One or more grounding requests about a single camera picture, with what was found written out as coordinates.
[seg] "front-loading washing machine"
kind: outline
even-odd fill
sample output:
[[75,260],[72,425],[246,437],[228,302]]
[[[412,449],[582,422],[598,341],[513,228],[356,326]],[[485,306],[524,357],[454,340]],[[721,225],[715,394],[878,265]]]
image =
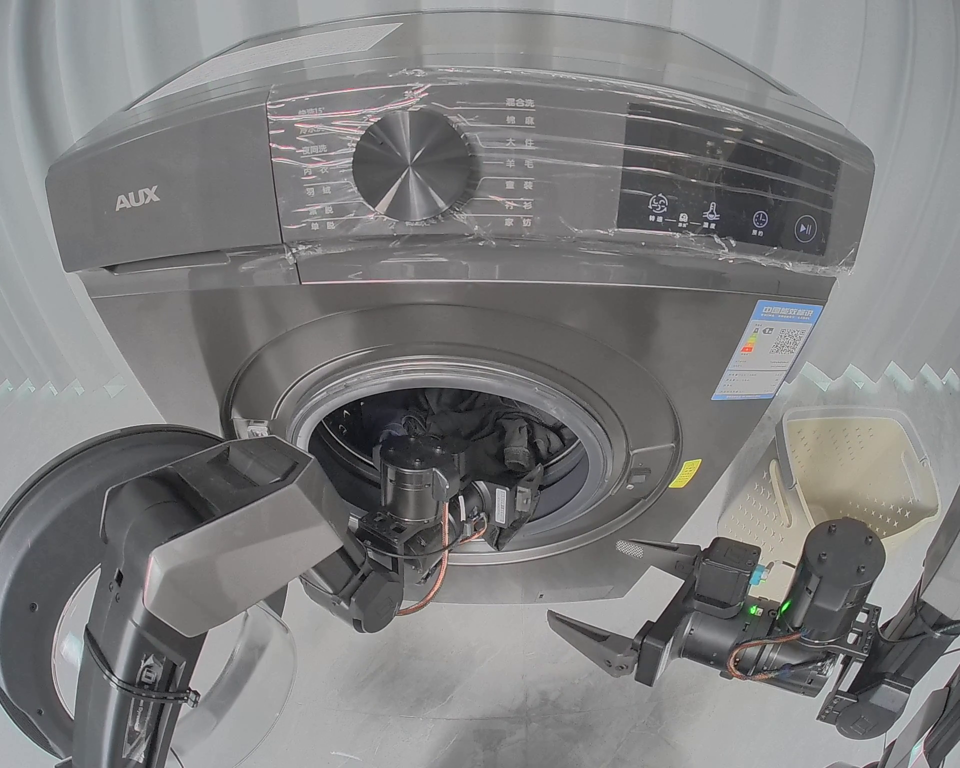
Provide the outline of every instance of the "front-loading washing machine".
[[503,462],[520,413],[537,509],[454,552],[438,599],[531,603],[623,595],[615,541],[694,512],[852,265],[873,167],[689,36],[417,12],[228,49],[47,193],[163,417],[311,451],[359,516],[390,424],[486,408]]

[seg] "white plastic basket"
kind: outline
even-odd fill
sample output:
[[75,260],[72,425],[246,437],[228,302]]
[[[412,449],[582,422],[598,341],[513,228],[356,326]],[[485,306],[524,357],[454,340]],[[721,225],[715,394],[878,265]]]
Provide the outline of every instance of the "white plastic basket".
[[[784,414],[717,527],[759,546],[766,563],[795,564],[807,533],[824,520],[861,520],[889,551],[938,513],[933,472],[906,414],[822,406]],[[791,575],[791,567],[775,569],[752,593],[779,599]]]
[[793,408],[777,428],[784,500],[812,527],[853,517],[889,549],[939,512],[920,438],[901,411]]

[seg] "washing machine door opening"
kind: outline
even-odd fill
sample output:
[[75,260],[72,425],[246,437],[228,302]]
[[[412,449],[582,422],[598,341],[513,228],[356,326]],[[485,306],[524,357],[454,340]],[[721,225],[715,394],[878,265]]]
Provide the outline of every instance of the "washing machine door opening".
[[475,389],[416,387],[361,397],[326,415],[309,450],[341,492],[368,511],[380,501],[376,447],[396,435],[430,435],[463,450],[468,482],[517,482],[542,467],[531,521],[557,513],[584,487],[589,458],[576,433],[536,406]]

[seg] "dark clothing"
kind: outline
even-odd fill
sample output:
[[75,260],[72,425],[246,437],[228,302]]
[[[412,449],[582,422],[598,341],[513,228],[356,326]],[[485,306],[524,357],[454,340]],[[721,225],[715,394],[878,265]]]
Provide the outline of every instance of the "dark clothing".
[[367,397],[362,422],[373,444],[391,434],[467,442],[473,480],[522,476],[576,442],[570,429],[541,410],[472,390],[429,388]]

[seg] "control panel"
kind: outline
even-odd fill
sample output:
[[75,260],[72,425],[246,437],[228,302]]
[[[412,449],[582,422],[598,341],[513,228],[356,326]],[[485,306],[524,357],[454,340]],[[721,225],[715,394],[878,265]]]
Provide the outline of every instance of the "control panel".
[[288,244],[429,232],[827,253],[840,160],[773,121],[583,82],[338,85],[267,105]]
[[630,104],[617,226],[822,255],[840,162],[730,117]]

